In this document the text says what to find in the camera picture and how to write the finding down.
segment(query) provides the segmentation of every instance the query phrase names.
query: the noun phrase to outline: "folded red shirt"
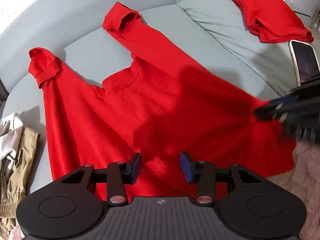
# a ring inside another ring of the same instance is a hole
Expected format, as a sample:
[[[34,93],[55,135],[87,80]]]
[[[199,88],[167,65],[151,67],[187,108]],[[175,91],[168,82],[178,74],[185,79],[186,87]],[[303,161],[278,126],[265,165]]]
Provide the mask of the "folded red shirt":
[[[250,33],[261,42],[279,43],[290,40],[313,42],[311,31],[282,0],[233,0],[244,14]]]

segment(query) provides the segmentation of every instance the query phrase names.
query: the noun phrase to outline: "pink fluffy rug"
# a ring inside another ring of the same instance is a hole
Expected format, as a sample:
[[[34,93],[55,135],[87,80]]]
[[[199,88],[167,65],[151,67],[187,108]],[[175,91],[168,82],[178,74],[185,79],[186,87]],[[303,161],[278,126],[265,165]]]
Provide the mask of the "pink fluffy rug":
[[[293,171],[269,180],[299,197],[307,208],[307,220],[302,228],[302,240],[320,239],[320,147],[297,143],[293,152]]]

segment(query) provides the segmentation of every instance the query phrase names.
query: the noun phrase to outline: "red long-sleeve shirt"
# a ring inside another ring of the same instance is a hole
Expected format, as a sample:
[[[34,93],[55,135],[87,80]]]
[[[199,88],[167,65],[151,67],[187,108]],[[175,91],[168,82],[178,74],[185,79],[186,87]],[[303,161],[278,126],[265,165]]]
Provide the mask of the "red long-sleeve shirt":
[[[105,168],[128,161],[134,152],[143,166],[137,183],[126,186],[129,198],[193,195],[179,168],[182,151],[220,167],[239,163],[265,177],[293,168],[295,141],[283,136],[279,123],[258,121],[253,113],[264,102],[212,75],[120,3],[103,28],[133,61],[102,88],[49,51],[30,51],[29,72],[44,93],[53,179],[85,163]],[[105,187],[98,195],[105,198]]]

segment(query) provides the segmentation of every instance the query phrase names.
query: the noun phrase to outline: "khaki pants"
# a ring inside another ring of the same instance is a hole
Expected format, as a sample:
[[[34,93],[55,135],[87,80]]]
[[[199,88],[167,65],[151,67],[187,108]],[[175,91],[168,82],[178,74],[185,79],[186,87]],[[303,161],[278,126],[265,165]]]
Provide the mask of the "khaki pants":
[[[40,134],[31,128],[23,127],[17,157],[12,175],[7,185],[7,199],[0,204],[0,237],[8,239],[15,226],[17,206],[26,196],[26,183],[31,171],[33,158]]]

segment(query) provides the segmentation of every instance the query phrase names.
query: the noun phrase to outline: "metal pivot cap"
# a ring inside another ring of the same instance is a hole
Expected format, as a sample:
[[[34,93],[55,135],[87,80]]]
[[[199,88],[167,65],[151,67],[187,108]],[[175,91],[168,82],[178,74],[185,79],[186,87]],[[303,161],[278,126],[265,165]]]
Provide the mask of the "metal pivot cap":
[[[197,201],[200,204],[209,204],[212,202],[212,198],[209,196],[199,196],[199,197],[197,197]]]
[[[121,204],[125,201],[125,197],[123,196],[119,196],[119,195],[116,195],[116,196],[112,196],[110,198],[110,202],[113,203],[113,204]]]

